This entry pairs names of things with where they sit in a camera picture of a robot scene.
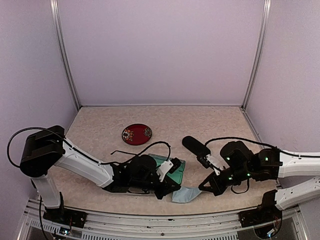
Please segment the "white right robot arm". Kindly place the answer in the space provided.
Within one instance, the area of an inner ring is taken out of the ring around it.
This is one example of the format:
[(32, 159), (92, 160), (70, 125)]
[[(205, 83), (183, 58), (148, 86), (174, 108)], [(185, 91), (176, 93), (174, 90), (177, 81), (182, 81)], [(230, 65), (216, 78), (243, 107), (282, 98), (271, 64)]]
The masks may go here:
[(270, 147), (253, 153), (242, 141), (230, 141), (220, 150), (220, 156), (228, 167), (214, 170), (198, 187), (215, 196), (250, 179), (263, 182), (293, 176), (311, 177), (298, 185), (273, 192), (271, 203), (264, 203), (255, 212), (260, 222), (268, 221), (275, 214), (275, 207), (282, 211), (320, 195), (320, 156), (317, 152), (294, 153)]

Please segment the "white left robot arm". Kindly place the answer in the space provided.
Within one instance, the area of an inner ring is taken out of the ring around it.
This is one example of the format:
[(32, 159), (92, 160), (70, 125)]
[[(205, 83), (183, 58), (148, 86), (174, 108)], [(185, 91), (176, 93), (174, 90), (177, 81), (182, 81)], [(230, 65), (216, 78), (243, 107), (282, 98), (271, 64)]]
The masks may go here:
[(63, 206), (63, 196), (49, 175), (51, 167), (73, 172), (110, 193), (136, 188), (144, 194), (153, 192), (161, 200), (181, 188), (168, 176), (180, 167), (178, 158), (168, 157), (158, 165), (152, 156), (141, 152), (125, 162), (102, 162), (70, 142), (59, 125), (34, 130), (25, 141), (19, 168), (32, 179), (44, 206), (61, 223), (70, 218), (70, 211)]

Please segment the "black glasses case beige lining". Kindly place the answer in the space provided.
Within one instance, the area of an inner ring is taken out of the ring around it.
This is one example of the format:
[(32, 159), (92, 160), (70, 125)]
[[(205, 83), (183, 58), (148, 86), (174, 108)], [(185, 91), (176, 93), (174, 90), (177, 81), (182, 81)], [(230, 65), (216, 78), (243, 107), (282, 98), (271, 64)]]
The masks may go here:
[(185, 136), (182, 139), (182, 145), (197, 157), (205, 157), (211, 154), (209, 148), (192, 136)]

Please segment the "blue cloth pouch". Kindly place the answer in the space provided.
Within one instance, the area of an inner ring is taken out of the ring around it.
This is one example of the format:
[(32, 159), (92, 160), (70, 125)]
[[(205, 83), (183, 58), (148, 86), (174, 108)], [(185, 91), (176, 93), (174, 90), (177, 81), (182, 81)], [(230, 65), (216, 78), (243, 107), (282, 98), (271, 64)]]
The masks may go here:
[(172, 193), (172, 202), (178, 204), (186, 204), (197, 198), (202, 191), (198, 187), (182, 186), (179, 190)]

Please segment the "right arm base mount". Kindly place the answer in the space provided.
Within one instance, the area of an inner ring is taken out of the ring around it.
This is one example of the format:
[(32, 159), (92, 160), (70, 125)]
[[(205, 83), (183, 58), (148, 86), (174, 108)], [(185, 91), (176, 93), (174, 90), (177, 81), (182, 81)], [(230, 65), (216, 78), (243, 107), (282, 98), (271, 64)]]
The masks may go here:
[(265, 224), (282, 219), (282, 211), (276, 207), (277, 190), (271, 190), (263, 194), (262, 202), (254, 209), (240, 211), (239, 221), (242, 228)]

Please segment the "blue-grey hard glasses case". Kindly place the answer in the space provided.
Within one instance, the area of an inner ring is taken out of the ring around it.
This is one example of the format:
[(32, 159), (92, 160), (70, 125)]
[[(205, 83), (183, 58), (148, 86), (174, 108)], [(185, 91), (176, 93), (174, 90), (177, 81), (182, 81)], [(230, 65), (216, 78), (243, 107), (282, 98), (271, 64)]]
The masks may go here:
[[(152, 153), (149, 153), (148, 155), (151, 156), (152, 158), (154, 158), (154, 160), (156, 161), (158, 167), (167, 158), (166, 156), (152, 154)], [(179, 185), (182, 183), (184, 170), (185, 170), (185, 166), (186, 166), (186, 161), (185, 160), (180, 160), (180, 162), (181, 162), (180, 167), (174, 173), (168, 173), (167, 174), (168, 177), (170, 177), (173, 181), (175, 181)]]

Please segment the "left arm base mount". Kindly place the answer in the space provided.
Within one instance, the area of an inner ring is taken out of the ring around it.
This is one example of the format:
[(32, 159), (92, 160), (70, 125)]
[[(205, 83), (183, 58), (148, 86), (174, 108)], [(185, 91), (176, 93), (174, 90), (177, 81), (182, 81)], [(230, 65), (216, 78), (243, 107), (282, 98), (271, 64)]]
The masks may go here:
[(58, 208), (47, 208), (43, 214), (45, 220), (83, 229), (87, 219), (87, 213), (80, 210), (65, 208), (63, 195), (60, 192), (60, 205)]

